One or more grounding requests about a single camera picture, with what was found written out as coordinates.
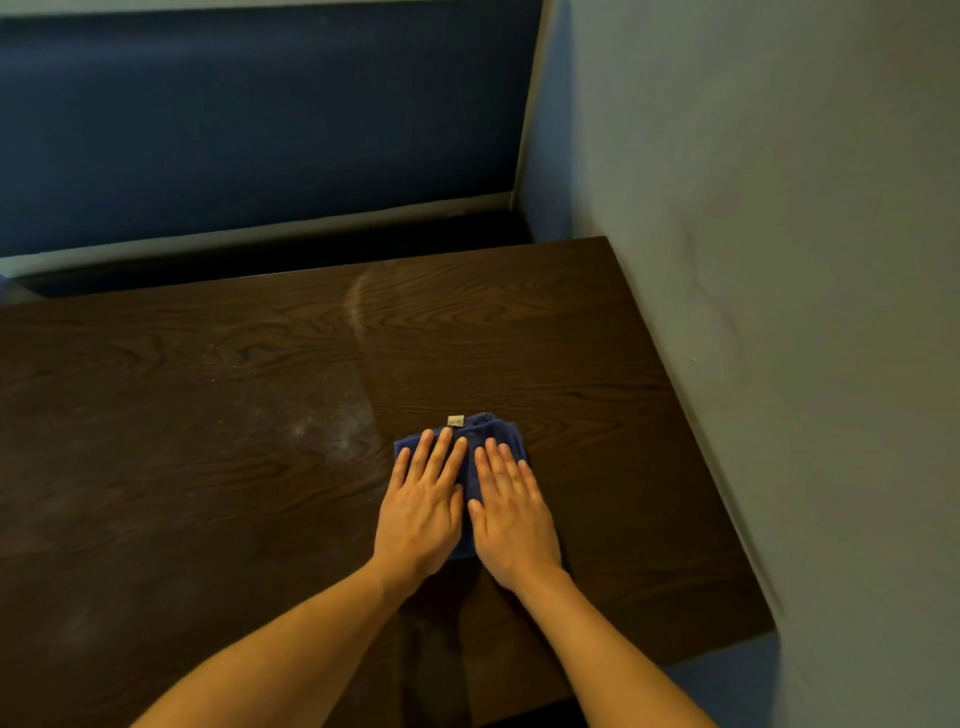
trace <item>white trim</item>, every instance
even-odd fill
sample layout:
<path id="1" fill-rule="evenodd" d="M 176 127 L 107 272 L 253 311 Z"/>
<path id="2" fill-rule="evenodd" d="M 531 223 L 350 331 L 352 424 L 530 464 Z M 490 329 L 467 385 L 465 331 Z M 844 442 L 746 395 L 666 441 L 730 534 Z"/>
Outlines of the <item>white trim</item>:
<path id="1" fill-rule="evenodd" d="M 266 8 L 283 5 L 342 5 L 401 0 L 0 0 L 0 15 L 50 15 L 83 12 Z"/>
<path id="2" fill-rule="evenodd" d="M 507 209 L 510 205 L 510 197 L 510 192 L 497 192 L 478 197 L 439 200 L 420 205 L 391 207 L 376 212 L 358 212 L 352 215 L 262 225 L 256 228 L 199 232 L 192 235 L 131 240 L 124 243 L 108 243 L 107 245 L 93 245 L 86 248 L 50 251 L 49 253 L 11 255 L 0 258 L 0 276 L 16 279 L 36 273 L 83 268 L 89 265 L 113 263 L 120 260 L 137 260 L 139 258 L 225 248 L 233 245 L 264 243 L 302 235 L 359 231 L 399 223 L 455 217 L 472 212 L 490 212 Z"/>
<path id="3" fill-rule="evenodd" d="M 520 193 L 520 179 L 527 161 L 530 124 L 533 121 L 540 86 L 543 83 L 543 68 L 546 66 L 546 54 L 550 38 L 553 36 L 554 0 L 543 0 L 540 10 L 540 27 L 537 30 L 537 46 L 534 50 L 534 63 L 530 69 L 530 85 L 527 88 L 527 105 L 523 112 L 523 129 L 520 132 L 520 146 L 516 153 L 516 171 L 514 172 L 514 191 L 510 196 L 510 209 L 516 209 Z"/>

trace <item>blue towel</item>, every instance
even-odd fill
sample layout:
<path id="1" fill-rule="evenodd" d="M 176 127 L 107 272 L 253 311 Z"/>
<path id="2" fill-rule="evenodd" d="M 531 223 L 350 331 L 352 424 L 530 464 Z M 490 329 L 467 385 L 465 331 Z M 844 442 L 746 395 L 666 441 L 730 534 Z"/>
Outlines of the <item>blue towel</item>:
<path id="1" fill-rule="evenodd" d="M 434 430 L 439 435 L 442 427 Z M 458 438 L 467 438 L 467 457 L 464 458 L 464 464 L 460 467 L 457 474 L 457 482 L 464 486 L 464 532 L 460 537 L 460 543 L 450 554 L 451 559 L 465 559 L 468 556 L 476 556 L 476 549 L 473 546 L 473 524 L 470 522 L 470 516 L 467 512 L 467 502 L 471 498 L 476 498 L 481 503 L 483 496 L 480 494 L 480 480 L 477 478 L 477 467 L 473 461 L 473 453 L 477 448 L 487 442 L 488 437 L 493 437 L 497 443 L 506 443 L 510 446 L 510 452 L 514 454 L 514 459 L 526 460 L 527 451 L 523 448 L 523 438 L 520 437 L 520 431 L 513 423 L 505 423 L 503 420 L 497 420 L 490 412 L 481 412 L 478 415 L 472 415 L 464 420 L 463 427 L 454 427 L 453 442 Z M 417 449 L 420 442 L 420 433 L 410 435 L 394 443 L 394 459 L 400 455 L 404 448 L 410 448 L 411 452 Z"/>

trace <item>left hand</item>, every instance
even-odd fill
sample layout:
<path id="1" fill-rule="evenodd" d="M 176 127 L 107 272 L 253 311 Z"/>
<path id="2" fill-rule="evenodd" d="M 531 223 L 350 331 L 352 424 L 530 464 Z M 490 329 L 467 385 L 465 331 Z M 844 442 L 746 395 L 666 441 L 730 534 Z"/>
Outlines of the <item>left hand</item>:
<path id="1" fill-rule="evenodd" d="M 413 461 L 408 448 L 400 452 L 373 542 L 373 562 L 409 594 L 440 569 L 460 541 L 464 489 L 456 477 L 467 454 L 467 438 L 457 441 L 444 466 L 453 430 L 444 428 L 427 459 L 434 437 L 433 430 L 423 432 Z"/>

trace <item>finger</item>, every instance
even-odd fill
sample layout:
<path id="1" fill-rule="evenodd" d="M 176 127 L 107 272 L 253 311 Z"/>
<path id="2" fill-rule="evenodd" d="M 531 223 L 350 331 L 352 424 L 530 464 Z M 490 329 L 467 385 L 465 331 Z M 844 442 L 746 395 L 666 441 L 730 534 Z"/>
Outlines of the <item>finger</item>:
<path id="1" fill-rule="evenodd" d="M 440 437 L 437 438 L 437 444 L 433 446 L 433 454 L 427 461 L 426 469 L 423 471 L 423 479 L 429 483 L 437 482 L 437 476 L 440 474 L 440 468 L 444 466 L 446 451 L 450 449 L 450 440 L 453 439 L 453 429 L 444 427 L 440 431 Z"/>
<path id="2" fill-rule="evenodd" d="M 413 462 L 410 463 L 410 472 L 407 473 L 408 483 L 416 483 L 423 475 L 423 468 L 426 467 L 426 456 L 430 453 L 431 443 L 433 443 L 433 430 L 426 429 L 420 436 L 420 444 L 417 445 Z"/>
<path id="3" fill-rule="evenodd" d="M 503 467 L 507 469 L 507 475 L 510 477 L 510 482 L 514 486 L 514 490 L 522 496 L 530 495 L 526 484 L 523 482 L 523 478 L 520 477 L 520 471 L 516 469 L 514 454 L 510 451 L 510 446 L 502 443 L 499 450 L 500 457 L 503 458 Z"/>
<path id="4" fill-rule="evenodd" d="M 484 544 L 487 541 L 487 511 L 476 498 L 471 498 L 467 504 L 470 512 L 470 522 L 473 523 L 473 541 Z"/>
<path id="5" fill-rule="evenodd" d="M 506 496 L 514 491 L 514 486 L 510 482 L 510 476 L 507 474 L 507 468 L 503 464 L 503 458 L 496 448 L 496 440 L 493 437 L 487 438 L 487 459 L 490 460 L 490 469 L 493 471 L 493 479 L 496 480 L 496 489 L 501 496 Z"/>
<path id="6" fill-rule="evenodd" d="M 467 438 L 461 437 L 457 444 L 453 446 L 453 452 L 446 460 L 444 471 L 440 473 L 437 485 L 449 493 L 453 489 L 453 484 L 457 482 L 457 473 L 460 472 L 460 466 L 464 464 L 464 458 L 467 456 Z"/>
<path id="7" fill-rule="evenodd" d="M 460 532 L 464 526 L 464 486 L 457 485 L 453 489 L 453 497 L 450 499 L 450 525 L 456 530 L 460 540 Z"/>
<path id="8" fill-rule="evenodd" d="M 530 470 L 530 466 L 527 465 L 526 460 L 520 460 L 519 470 L 520 475 L 523 476 L 523 482 L 526 483 L 527 490 L 530 491 L 530 495 L 543 500 L 543 494 L 540 492 L 540 486 L 537 485 L 537 479 L 534 477 L 534 472 Z"/>
<path id="9" fill-rule="evenodd" d="M 483 448 L 477 448 L 473 452 L 473 460 L 477 466 L 477 480 L 480 481 L 480 495 L 483 496 L 485 503 L 489 503 L 491 498 L 500 495 L 496 487 L 496 479 L 493 477 L 493 471 L 490 469 L 490 459 L 487 457 L 487 451 Z"/>
<path id="10" fill-rule="evenodd" d="M 387 495 L 403 487 L 403 480 L 407 476 L 407 467 L 410 465 L 410 449 L 404 448 L 396 457 L 394 471 L 390 475 L 390 484 L 387 486 Z"/>

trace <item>wrist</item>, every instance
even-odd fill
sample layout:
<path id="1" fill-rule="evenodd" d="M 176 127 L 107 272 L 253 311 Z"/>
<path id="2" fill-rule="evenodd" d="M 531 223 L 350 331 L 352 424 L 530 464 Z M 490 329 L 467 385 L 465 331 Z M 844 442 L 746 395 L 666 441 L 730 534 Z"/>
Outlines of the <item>wrist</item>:
<path id="1" fill-rule="evenodd" d="M 561 566 L 549 566 L 522 574 L 516 581 L 514 592 L 529 610 L 531 603 L 535 602 L 540 595 L 549 595 L 570 587 L 576 589 L 570 574 Z"/>
<path id="2" fill-rule="evenodd" d="M 420 579 L 412 565 L 400 559 L 391 559 L 374 554 L 364 569 L 369 571 L 379 584 L 384 598 L 397 606 L 420 587 Z"/>

